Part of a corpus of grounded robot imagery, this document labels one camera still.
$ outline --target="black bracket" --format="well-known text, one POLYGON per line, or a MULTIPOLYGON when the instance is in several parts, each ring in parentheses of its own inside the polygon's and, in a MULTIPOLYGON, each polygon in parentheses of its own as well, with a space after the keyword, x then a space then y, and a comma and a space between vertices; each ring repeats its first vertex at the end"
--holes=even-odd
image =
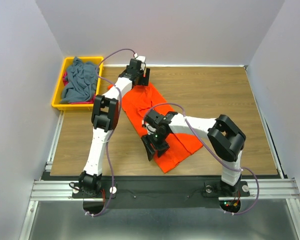
POLYGON ((246 135, 227 115, 220 115, 215 120, 207 136, 216 154, 227 162, 237 161, 246 141, 246 135))
POLYGON ((103 95, 97 95, 94 99, 91 122, 93 128, 114 130, 119 120, 119 101, 115 98, 107 98, 103 95))
POLYGON ((178 113, 175 111, 169 111, 166 115, 162 115, 155 110, 151 110, 145 116, 144 121, 155 129, 153 134, 147 134, 141 137, 149 161, 154 158, 156 153, 160 158, 169 149, 166 138, 171 133, 169 124, 176 114, 178 113))
POLYGON ((148 86, 150 69, 146 68, 141 70, 141 64, 143 62, 134 58, 131 58, 129 65, 126 69, 119 75, 120 78, 127 78, 132 81, 132 86, 148 86))
POLYGON ((95 196, 99 194, 101 189, 101 177, 102 174, 97 176, 97 174, 90 175, 86 171, 83 171, 79 176, 79 181, 75 184, 75 187, 79 188, 80 192, 86 193, 90 196, 95 196))

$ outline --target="wooden surface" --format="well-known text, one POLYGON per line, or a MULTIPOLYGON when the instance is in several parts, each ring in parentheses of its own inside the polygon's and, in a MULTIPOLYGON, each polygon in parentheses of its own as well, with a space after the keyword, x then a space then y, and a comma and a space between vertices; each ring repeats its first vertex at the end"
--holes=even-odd
MULTIPOLYGON (((115 82, 122 70, 105 68, 104 77, 115 82)), ((182 105, 187 116, 228 115, 247 136, 241 165, 258 175, 277 174, 243 67, 152 67, 150 81, 168 102, 182 105)), ((101 83, 101 93, 107 90, 107 85, 104 81, 101 83)), ((89 155, 92 129, 90 111, 65 113, 52 176, 78 176, 82 172, 89 155)), ((123 111, 111 138, 109 153, 117 176, 163 175, 154 161, 148 161, 142 141, 123 111)), ((221 165, 202 148, 167 175, 220 175, 221 172, 221 165)), ((104 156, 103 175, 110 174, 104 156)))

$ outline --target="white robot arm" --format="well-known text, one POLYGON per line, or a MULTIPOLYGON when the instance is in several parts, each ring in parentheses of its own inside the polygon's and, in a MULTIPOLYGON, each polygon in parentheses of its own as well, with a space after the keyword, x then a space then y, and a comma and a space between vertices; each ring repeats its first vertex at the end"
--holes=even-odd
MULTIPOLYGON (((226 115, 218 118, 197 118, 186 116, 187 121, 195 133, 203 139, 209 139, 216 154, 224 165, 221 181, 234 192, 241 179, 240 161, 246 140, 245 134, 226 115)), ((146 148, 149 161, 157 154, 160 157, 168 149, 166 138, 169 134, 193 135, 185 121, 185 117, 177 112, 170 111, 166 115, 151 110, 144 119, 148 135, 141 137, 146 148)))
POLYGON ((146 58, 136 56, 119 75, 115 87, 94 99, 92 118, 93 136, 88 160, 79 176, 79 188, 85 192, 99 193, 101 188, 102 163, 109 140, 119 120, 119 98, 129 92, 134 86, 147 86, 150 69, 146 68, 146 58))

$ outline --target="red cloth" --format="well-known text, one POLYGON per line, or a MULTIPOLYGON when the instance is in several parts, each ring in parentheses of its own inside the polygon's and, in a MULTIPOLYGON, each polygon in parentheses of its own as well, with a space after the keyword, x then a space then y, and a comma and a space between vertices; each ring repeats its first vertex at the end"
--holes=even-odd
MULTIPOLYGON (((148 109, 156 104, 166 102, 153 84, 149 83, 149 86, 135 86, 126 93, 122 99, 122 108, 141 137, 148 134, 146 128, 142 127, 142 119, 148 109)), ((155 110, 162 115, 174 111, 170 105, 158 106, 155 110)), ((164 173, 175 168, 203 146, 195 136, 183 133, 170 134, 166 141, 170 148, 160 158, 157 155, 154 156, 154 161, 164 173)))

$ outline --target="yellow basket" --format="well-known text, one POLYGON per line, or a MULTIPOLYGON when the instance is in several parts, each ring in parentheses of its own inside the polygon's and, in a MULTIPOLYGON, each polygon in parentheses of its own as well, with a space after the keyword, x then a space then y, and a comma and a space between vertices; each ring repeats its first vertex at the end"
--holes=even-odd
MULTIPOLYGON (((52 107, 57 108, 59 110, 82 110, 82 109, 91 110, 94 107, 93 103, 60 104, 61 92, 65 88, 65 85, 63 83, 62 78, 63 78, 63 75, 65 74, 65 72, 67 70, 67 67, 69 67, 73 63, 74 58, 75 57, 73 57, 73 56, 66 57, 63 61, 61 71, 60 71, 60 74, 59 74, 59 78, 58 78, 58 82, 57 82, 56 88, 54 90, 51 105, 52 105, 52 107)), ((102 56, 81 56, 81 57, 78 57, 78 58, 81 59, 84 63, 90 61, 90 62, 94 63, 95 65, 98 65, 104 59, 102 56)), ((103 66, 104 66, 104 63, 102 63, 100 65, 99 76, 102 76, 103 66)), ((101 79, 99 78, 98 82, 97 82, 97 85, 96 85, 95 95, 97 95, 99 93, 100 82, 101 82, 101 79)))

